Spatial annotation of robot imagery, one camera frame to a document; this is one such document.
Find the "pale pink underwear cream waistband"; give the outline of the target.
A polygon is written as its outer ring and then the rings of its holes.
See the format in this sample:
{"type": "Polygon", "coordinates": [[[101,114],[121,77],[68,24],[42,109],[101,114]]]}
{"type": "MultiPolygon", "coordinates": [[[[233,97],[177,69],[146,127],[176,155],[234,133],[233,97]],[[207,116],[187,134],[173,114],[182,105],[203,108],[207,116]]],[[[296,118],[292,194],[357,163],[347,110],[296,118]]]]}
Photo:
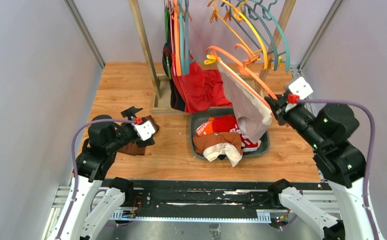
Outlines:
{"type": "Polygon", "coordinates": [[[249,91],[251,87],[243,79],[238,82],[219,64],[217,69],[221,75],[224,96],[232,103],[240,131],[253,143],[258,142],[272,123],[271,109],[249,91]]]}

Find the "teal plastic clip hanger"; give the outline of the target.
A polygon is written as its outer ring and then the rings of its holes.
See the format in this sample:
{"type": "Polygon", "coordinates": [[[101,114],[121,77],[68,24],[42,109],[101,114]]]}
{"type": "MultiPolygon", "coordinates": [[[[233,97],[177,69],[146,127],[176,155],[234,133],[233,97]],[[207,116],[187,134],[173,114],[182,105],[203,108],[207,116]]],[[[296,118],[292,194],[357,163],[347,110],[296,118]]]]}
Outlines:
{"type": "Polygon", "coordinates": [[[288,72],[291,67],[291,53],[284,34],[287,25],[284,20],[289,20],[290,14],[282,11],[277,20],[271,13],[272,6],[277,3],[277,0],[271,0],[268,3],[263,3],[262,0],[249,0],[246,16],[264,38],[269,58],[268,68],[276,71],[278,67],[284,66],[285,71],[288,72]]]}

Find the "blue-grey plastic clip hanger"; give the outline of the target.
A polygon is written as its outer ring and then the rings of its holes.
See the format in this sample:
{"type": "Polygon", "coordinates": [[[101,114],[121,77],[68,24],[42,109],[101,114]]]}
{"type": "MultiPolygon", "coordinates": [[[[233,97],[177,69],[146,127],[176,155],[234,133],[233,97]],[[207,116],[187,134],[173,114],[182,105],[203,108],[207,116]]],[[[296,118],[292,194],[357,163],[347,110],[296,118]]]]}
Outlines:
{"type": "Polygon", "coordinates": [[[290,63],[290,51],[289,47],[285,47],[285,51],[278,51],[277,39],[281,37],[283,43],[286,44],[286,38],[284,30],[280,26],[279,22],[275,19],[275,16],[271,13],[272,6],[278,3],[277,0],[271,0],[268,4],[264,4],[262,0],[238,0],[234,7],[230,7],[227,3],[222,3],[221,6],[225,7],[226,15],[223,18],[234,19],[240,29],[249,37],[252,43],[266,54],[265,63],[267,63],[266,69],[277,70],[278,66],[284,63],[283,56],[286,56],[287,62],[290,63]],[[250,34],[241,25],[241,22],[249,21],[251,26],[259,35],[261,41],[267,48],[259,45],[250,34]]]}

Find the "brown underwear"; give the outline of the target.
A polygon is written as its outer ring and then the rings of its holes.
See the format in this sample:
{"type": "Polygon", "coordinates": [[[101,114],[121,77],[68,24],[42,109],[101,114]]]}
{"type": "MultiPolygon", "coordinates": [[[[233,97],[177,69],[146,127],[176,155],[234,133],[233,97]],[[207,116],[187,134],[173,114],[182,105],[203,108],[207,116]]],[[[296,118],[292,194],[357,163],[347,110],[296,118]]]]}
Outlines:
{"type": "Polygon", "coordinates": [[[194,151],[203,155],[209,162],[226,156],[232,167],[235,167],[243,158],[242,141],[238,133],[217,132],[203,136],[193,136],[194,151]]]}

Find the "yellow plastic clip hanger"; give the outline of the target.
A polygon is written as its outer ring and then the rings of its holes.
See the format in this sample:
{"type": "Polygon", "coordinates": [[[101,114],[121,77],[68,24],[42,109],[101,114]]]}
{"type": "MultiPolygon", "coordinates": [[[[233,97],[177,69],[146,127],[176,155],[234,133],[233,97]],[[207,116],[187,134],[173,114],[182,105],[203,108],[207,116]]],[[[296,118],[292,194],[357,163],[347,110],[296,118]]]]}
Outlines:
{"type": "Polygon", "coordinates": [[[260,35],[254,24],[247,18],[246,7],[248,0],[241,0],[238,3],[232,3],[229,0],[210,0],[207,7],[212,9],[210,22],[221,21],[240,41],[241,46],[245,47],[246,54],[249,57],[246,65],[250,66],[255,62],[261,61],[262,68],[269,68],[269,57],[266,52],[264,38],[260,35]],[[245,34],[249,41],[255,46],[255,50],[246,42],[246,40],[232,26],[236,26],[245,34]]]}

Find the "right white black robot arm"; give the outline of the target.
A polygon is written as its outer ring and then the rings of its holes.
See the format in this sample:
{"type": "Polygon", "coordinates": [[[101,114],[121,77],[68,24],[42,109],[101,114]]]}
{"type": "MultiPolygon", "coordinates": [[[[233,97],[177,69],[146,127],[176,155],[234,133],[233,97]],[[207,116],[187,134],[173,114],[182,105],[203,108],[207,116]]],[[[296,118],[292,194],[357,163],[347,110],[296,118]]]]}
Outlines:
{"type": "Polygon", "coordinates": [[[375,120],[370,111],[362,107],[370,123],[368,152],[363,154],[349,142],[360,125],[353,111],[359,103],[322,99],[323,108],[313,115],[305,108],[306,100],[290,91],[265,100],[278,124],[291,126],[312,147],[313,160],[335,196],[340,218],[317,207],[286,179],[268,187],[270,204],[293,211],[323,240],[383,239],[369,194],[375,143],[375,120]]]}

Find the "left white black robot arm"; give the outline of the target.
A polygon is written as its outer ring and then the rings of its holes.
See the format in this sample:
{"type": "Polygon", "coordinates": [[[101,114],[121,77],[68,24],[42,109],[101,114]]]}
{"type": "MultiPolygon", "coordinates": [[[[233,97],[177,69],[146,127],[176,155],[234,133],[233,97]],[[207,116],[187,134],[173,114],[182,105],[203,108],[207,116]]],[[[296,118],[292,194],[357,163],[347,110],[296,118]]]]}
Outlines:
{"type": "Polygon", "coordinates": [[[75,132],[73,141],[84,130],[88,137],[79,155],[72,142],[70,190],[55,227],[47,237],[49,240],[95,240],[117,208],[133,202],[133,182],[116,177],[98,204],[93,205],[120,149],[129,144],[138,147],[155,144],[153,136],[157,128],[150,118],[137,117],[140,111],[141,108],[131,106],[121,112],[121,119],[98,115],[75,132]]]}

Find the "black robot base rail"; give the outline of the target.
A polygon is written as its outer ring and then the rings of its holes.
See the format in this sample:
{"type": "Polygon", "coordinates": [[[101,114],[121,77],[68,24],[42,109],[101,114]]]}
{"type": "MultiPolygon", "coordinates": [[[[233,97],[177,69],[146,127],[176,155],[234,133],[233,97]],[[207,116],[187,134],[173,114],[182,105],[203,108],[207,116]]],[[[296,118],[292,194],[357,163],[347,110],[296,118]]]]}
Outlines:
{"type": "Polygon", "coordinates": [[[134,180],[133,197],[111,215],[108,226],[135,222],[260,223],[278,230],[296,213],[275,202],[268,181],[134,180]]]}

